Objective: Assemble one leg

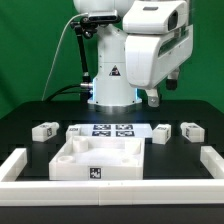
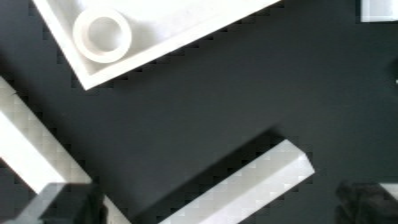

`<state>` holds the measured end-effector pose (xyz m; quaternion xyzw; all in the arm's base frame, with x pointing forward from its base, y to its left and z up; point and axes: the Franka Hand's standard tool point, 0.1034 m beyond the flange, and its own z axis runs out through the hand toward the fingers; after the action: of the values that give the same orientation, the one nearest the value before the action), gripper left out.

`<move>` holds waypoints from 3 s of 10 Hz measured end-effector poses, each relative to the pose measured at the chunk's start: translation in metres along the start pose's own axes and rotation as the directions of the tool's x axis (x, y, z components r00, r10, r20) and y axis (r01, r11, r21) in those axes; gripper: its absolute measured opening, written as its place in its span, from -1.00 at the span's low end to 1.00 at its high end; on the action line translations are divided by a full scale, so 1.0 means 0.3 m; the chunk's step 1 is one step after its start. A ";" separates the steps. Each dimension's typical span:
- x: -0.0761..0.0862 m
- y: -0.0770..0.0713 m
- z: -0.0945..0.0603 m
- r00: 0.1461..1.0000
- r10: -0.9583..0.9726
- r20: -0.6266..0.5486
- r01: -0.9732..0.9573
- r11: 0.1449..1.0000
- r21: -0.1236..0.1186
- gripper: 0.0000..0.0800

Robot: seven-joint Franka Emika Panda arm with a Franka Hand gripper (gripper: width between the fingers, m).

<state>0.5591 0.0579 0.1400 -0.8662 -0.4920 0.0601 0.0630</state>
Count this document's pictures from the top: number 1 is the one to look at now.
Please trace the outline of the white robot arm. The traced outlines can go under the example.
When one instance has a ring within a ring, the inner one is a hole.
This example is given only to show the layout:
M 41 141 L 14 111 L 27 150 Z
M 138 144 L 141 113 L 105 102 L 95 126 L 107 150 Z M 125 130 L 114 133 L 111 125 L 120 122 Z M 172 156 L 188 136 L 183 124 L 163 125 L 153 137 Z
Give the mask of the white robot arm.
M 192 54 L 190 0 L 73 0 L 82 19 L 81 38 L 98 36 L 98 73 L 88 104 L 106 113 L 126 112 L 141 103 L 159 105 L 157 86 L 177 87 L 179 67 Z

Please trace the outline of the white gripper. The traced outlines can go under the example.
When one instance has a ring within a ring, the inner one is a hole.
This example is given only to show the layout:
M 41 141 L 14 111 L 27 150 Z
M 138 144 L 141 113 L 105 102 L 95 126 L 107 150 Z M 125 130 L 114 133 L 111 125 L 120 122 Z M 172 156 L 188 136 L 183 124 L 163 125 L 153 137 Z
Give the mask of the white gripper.
M 188 13 L 185 0 L 135 1 L 123 17 L 123 30 L 128 34 L 127 80 L 133 87 L 147 90 L 150 107 L 160 105 L 154 87 L 165 77 L 166 88 L 177 89 L 178 67 L 192 54 L 193 26 L 187 25 Z

